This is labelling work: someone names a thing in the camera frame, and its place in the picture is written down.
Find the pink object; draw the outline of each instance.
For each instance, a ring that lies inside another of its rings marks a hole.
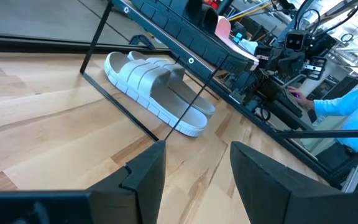
[[[230,30],[231,25],[230,22],[223,16],[219,16],[218,24],[216,25],[215,35],[219,37],[228,47],[235,50],[237,53],[241,54],[242,56],[249,58],[254,61],[254,65],[251,67],[251,71],[255,70],[255,68],[259,64],[259,60],[253,56],[252,54],[248,53],[247,51],[240,48],[236,43],[234,43],[230,37]]]

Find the black metal frame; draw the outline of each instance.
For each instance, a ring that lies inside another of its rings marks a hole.
[[[327,131],[277,131],[277,135],[286,139],[306,138],[358,138],[358,130]]]
[[[97,44],[99,36],[103,30],[103,27],[107,21],[110,10],[113,7],[112,0],[108,1],[108,4],[103,12],[103,16],[101,17],[101,21],[99,26],[95,32],[95,35],[92,39],[91,43],[88,42],[75,42],[70,40],[56,40],[56,39],[37,39],[33,37],[11,37],[0,35],[0,52],[35,52],[35,53],[71,53],[71,54],[85,54],[86,57],[83,61],[83,64],[80,68],[80,73],[82,76],[89,81],[102,95],[104,95],[111,103],[117,106],[124,114],[126,114],[140,129],[142,129],[150,138],[154,141],[158,141],[158,137],[147,129],[137,118],[135,118],[123,105],[120,104],[117,100],[115,100],[106,90],[104,90],[96,81],[94,81],[86,72],[86,67],[91,59],[93,53],[97,54],[106,54],[112,51],[121,51],[124,53],[128,53],[132,50],[136,50],[139,52],[147,53],[147,54],[168,54],[169,56],[176,58],[181,64],[189,70],[192,74],[194,74],[198,79],[200,79],[205,85],[202,90],[207,86],[212,89],[215,93],[217,93],[223,100],[232,105],[236,110],[242,113],[247,119],[253,122],[256,126],[258,126],[262,131],[267,133],[270,137],[272,137],[276,142],[281,144],[285,149],[290,151],[295,157],[297,157],[301,162],[306,164],[312,170],[314,170],[318,175],[327,180],[330,184],[337,185],[339,181],[341,181],[349,172],[352,166],[358,164],[358,154],[354,159],[346,161],[340,167],[335,169],[332,172],[329,172],[325,166],[320,164],[315,158],[310,156],[309,152],[304,151],[299,148],[290,138],[307,138],[310,134],[318,133],[305,131],[303,133],[298,132],[285,132],[278,133],[277,130],[272,129],[265,121],[262,121],[258,116],[256,116],[252,111],[247,110],[246,107],[237,104],[232,98],[229,97],[229,94],[225,88],[221,86],[216,80],[212,79],[211,70],[205,67],[201,62],[195,60],[194,64],[190,65],[186,62],[186,58],[184,56],[191,56],[190,53],[185,50],[176,50],[173,54],[170,50],[167,49],[155,49],[150,50],[146,47],[138,47],[138,46],[120,46],[120,45],[109,45],[109,44]],[[132,17],[133,20],[140,23],[141,18],[128,13],[128,16]],[[162,42],[168,41],[164,39],[164,37],[159,37],[157,34],[154,34],[157,38],[159,38]],[[337,136],[341,131],[330,131],[331,135],[329,136]],[[324,136],[321,136],[321,133],[317,134],[321,138],[332,138],[328,137],[325,132]]]

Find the person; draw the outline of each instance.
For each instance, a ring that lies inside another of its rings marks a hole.
[[[288,91],[297,95],[296,101],[306,108],[314,110],[319,116],[347,116],[342,129],[358,129],[358,88],[343,97],[333,100],[308,100],[301,91],[289,86]],[[327,168],[335,169],[358,152],[358,138],[338,138],[337,142],[316,157]]]

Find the metal rod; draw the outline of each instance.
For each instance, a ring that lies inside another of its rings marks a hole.
[[[223,16],[223,14],[226,12],[227,9],[229,9],[233,1],[234,0],[223,0],[218,7],[218,11],[217,11],[218,15]]]
[[[95,87],[107,100],[114,104],[120,111],[122,111],[138,128],[140,128],[148,137],[153,139],[153,141],[158,141],[159,138],[142,122],[140,122],[129,110],[125,108],[124,105],[120,104],[114,97],[110,95],[98,82],[96,82],[92,77],[90,77],[86,72],[82,76],[88,81],[93,87]]]
[[[329,131],[279,131],[277,135],[287,139],[308,138],[358,138],[358,130],[329,130]]]
[[[257,8],[257,7],[259,7],[259,6],[263,5],[263,4],[265,4],[265,3],[267,3],[267,2],[270,2],[270,0],[266,0],[266,1],[264,1],[264,2],[258,3],[258,4],[254,5],[254,6],[252,6],[252,7],[249,7],[248,9],[244,9],[243,11],[241,11],[241,12],[239,12],[239,13],[236,13],[236,14],[233,15],[233,16],[227,17],[227,19],[231,19],[231,18],[234,18],[234,17],[236,17],[236,16],[239,16],[239,15],[241,15],[241,14],[247,12],[247,11],[253,10],[253,9],[255,9],[255,8]]]
[[[266,5],[260,6],[259,8],[254,9],[254,10],[251,10],[250,12],[246,12],[246,13],[241,14],[241,15],[239,15],[239,16],[233,17],[233,18],[229,19],[229,21],[234,21],[234,20],[236,20],[236,19],[241,19],[241,18],[243,18],[243,17],[245,17],[245,16],[248,16],[249,14],[252,14],[252,13],[257,12],[257,11],[259,11],[259,10],[263,10],[263,9],[265,9],[265,8],[267,8],[267,7],[269,7],[269,6],[271,6],[272,4],[273,4],[272,2],[267,3]]]
[[[357,184],[358,184],[358,165],[352,168],[351,172],[347,176],[347,179],[341,191],[347,194],[353,193],[357,187]]]
[[[109,1],[105,10],[104,10],[104,13],[103,13],[103,16],[100,20],[100,23],[98,25],[98,28],[96,29],[96,32],[94,33],[94,36],[93,36],[93,39],[92,39],[92,42],[91,42],[91,46],[89,48],[89,51],[88,53],[86,53],[86,56],[84,58],[84,61],[81,65],[81,68],[80,68],[80,72],[81,74],[84,74],[85,72],[85,68],[86,66],[88,65],[88,63],[90,62],[90,59],[91,59],[91,56],[93,54],[93,51],[94,51],[94,48],[96,47],[96,44],[98,43],[98,40],[99,40],[99,37],[100,37],[100,34],[102,33],[103,31],[103,27],[107,21],[107,18],[109,17],[110,15],[110,11],[112,9],[112,2]]]
[[[220,70],[223,66],[223,64],[225,63],[226,59],[228,58],[229,53],[226,53],[226,56],[224,56],[223,60],[221,61],[221,63],[219,63],[218,67],[215,69],[214,72],[211,73],[211,75],[209,76],[208,80],[205,82],[205,84],[203,85],[203,87],[201,88],[201,90],[197,93],[197,95],[194,97],[194,99],[191,101],[191,103],[189,104],[189,106],[186,108],[185,112],[183,112],[183,114],[180,116],[179,120],[177,121],[177,123],[172,127],[171,131],[167,134],[167,137],[165,137],[165,140],[168,139],[168,137],[171,135],[171,133],[173,132],[173,130],[175,130],[175,128],[178,126],[179,122],[181,121],[181,119],[186,115],[187,111],[191,108],[191,106],[193,105],[193,103],[197,100],[197,97],[199,97],[199,95],[204,91],[204,89],[207,87],[208,83],[214,78],[216,72],[218,72],[218,70]]]

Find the black bracket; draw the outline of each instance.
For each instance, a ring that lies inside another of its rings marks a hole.
[[[150,50],[155,50],[154,44],[143,34],[133,35],[129,40],[130,45],[139,45],[139,43],[143,43]]]

